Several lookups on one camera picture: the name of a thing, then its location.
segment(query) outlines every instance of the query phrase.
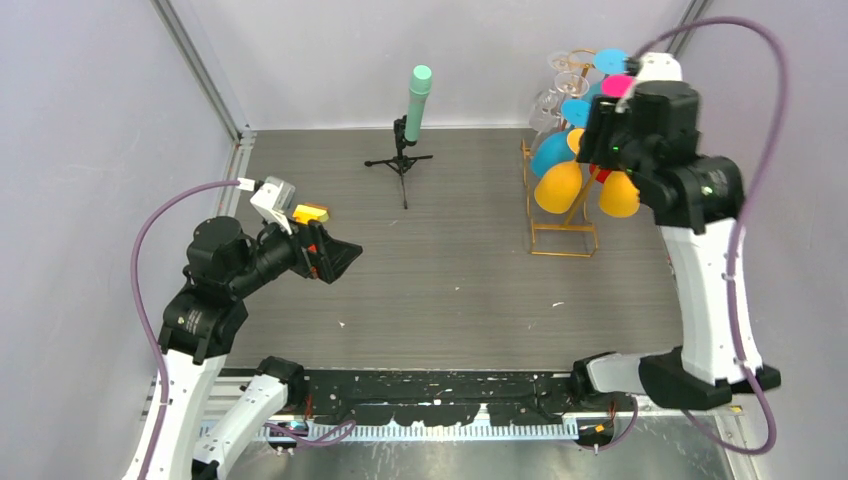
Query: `black tripod stand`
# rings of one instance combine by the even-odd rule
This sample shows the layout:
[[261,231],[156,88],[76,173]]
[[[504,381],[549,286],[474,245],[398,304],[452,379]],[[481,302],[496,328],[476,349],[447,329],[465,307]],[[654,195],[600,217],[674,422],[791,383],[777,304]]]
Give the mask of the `black tripod stand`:
[[403,118],[399,118],[395,120],[394,124],[394,133],[395,133],[395,148],[397,149],[397,155],[394,158],[389,160],[378,160],[376,162],[365,162],[366,167],[370,167],[372,165],[385,165],[392,170],[395,171],[398,175],[400,175],[400,186],[403,190],[403,208],[408,210],[409,204],[406,202],[406,185],[403,182],[403,175],[408,172],[415,162],[418,160],[427,160],[433,158],[432,155],[422,155],[419,157],[407,157],[403,154],[403,149],[406,147],[411,147],[415,145],[417,142],[407,141],[404,136],[406,133],[406,115]]

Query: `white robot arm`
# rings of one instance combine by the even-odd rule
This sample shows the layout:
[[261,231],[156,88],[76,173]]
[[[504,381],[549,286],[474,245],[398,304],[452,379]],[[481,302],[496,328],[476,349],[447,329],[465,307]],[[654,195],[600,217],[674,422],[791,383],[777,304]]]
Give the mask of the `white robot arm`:
[[203,438],[200,424],[212,385],[247,318],[244,299],[292,271],[303,278],[333,283],[362,253],[362,247],[331,238],[319,222],[289,221],[285,208],[294,188],[269,177],[240,179],[254,192],[251,204],[265,219],[252,238],[238,220],[216,217],[194,230],[183,270],[186,283],[165,308],[159,345],[169,376],[165,421],[155,432],[162,405],[162,379],[124,480],[136,480],[154,434],[147,480],[225,480],[262,425],[286,405],[307,394],[303,367],[276,357],[262,361],[239,402]]
[[[744,199],[741,173],[725,157],[696,152],[699,96],[682,82],[669,54],[629,62],[635,80],[621,99],[592,104],[577,160],[625,171],[654,219],[675,272],[683,345],[648,355],[606,353],[578,361],[577,396],[600,392],[647,394],[665,408],[707,410],[750,393],[734,349],[724,278],[730,235]],[[747,367],[764,390],[780,372],[764,365],[751,334],[741,248],[736,273],[738,327]]]

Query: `white wall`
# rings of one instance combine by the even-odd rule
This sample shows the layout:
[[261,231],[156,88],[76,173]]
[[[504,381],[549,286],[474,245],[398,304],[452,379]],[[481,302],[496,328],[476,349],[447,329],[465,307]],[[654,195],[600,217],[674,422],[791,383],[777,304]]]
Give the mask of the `white wall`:
[[[774,30],[791,68],[791,100],[774,169],[746,240],[751,319],[767,363],[783,374],[769,394],[775,450],[758,459],[763,478],[843,478],[848,450],[848,4],[716,0],[709,16],[740,15]],[[705,151],[748,174],[774,107],[775,62],[738,27],[707,27],[681,56],[684,78],[703,95]],[[755,410],[756,427],[764,432]]]
[[[0,6],[0,470],[115,479],[154,373],[129,286],[146,216],[223,177],[229,138],[148,0]],[[150,232],[155,324],[214,194]]]
[[252,128],[320,129],[389,128],[418,63],[425,125],[525,125],[550,52],[635,49],[689,0],[185,2]]

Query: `microphone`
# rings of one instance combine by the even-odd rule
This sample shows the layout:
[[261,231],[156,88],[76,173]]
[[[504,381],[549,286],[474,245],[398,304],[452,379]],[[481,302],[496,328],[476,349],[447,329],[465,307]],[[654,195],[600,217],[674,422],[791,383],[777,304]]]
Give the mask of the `microphone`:
[[421,133],[421,117],[424,116],[424,102],[430,95],[430,87],[433,85],[433,72],[426,65],[418,65],[412,69],[412,78],[409,80],[409,108],[406,113],[406,129],[404,139],[409,145],[418,142]]

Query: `gold metal rack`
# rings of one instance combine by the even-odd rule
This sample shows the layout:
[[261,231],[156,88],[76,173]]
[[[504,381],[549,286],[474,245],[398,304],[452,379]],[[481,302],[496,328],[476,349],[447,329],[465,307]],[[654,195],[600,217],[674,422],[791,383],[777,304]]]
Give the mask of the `gold metal rack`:
[[[593,50],[579,49],[573,50],[568,55],[568,63],[571,65],[571,69],[574,72],[580,71],[580,76],[586,78],[586,75],[589,73],[589,70],[594,68],[592,63],[585,63],[579,61],[578,54],[585,53],[588,55],[595,55]],[[549,255],[555,257],[580,257],[580,258],[590,258],[595,255],[595,252],[600,248],[600,241],[598,239],[598,228],[594,223],[589,219],[589,207],[587,204],[587,200],[589,199],[589,191],[592,186],[595,184],[595,180],[600,173],[600,169],[596,168],[591,175],[589,175],[589,179],[583,184],[580,188],[580,192],[577,194],[577,197],[574,199],[574,203],[571,207],[566,211],[563,215],[565,215],[565,221],[561,224],[552,224],[552,223],[539,223],[535,219],[535,215],[533,214],[533,204],[535,202],[533,198],[533,190],[535,185],[533,185],[531,180],[533,179],[532,172],[530,170],[530,147],[527,146],[527,143],[522,140],[521,141],[521,154],[523,156],[523,169],[524,169],[524,188],[527,193],[527,217],[530,219],[530,235],[531,235],[531,243],[530,243],[530,253],[533,255]],[[583,221],[581,223],[575,223],[575,217],[577,216],[577,211],[583,211]],[[536,243],[538,233],[541,231],[554,231],[554,232],[576,232],[582,235],[587,233],[592,235],[593,247],[591,249],[584,249],[584,251],[548,251],[548,250],[540,250]]]

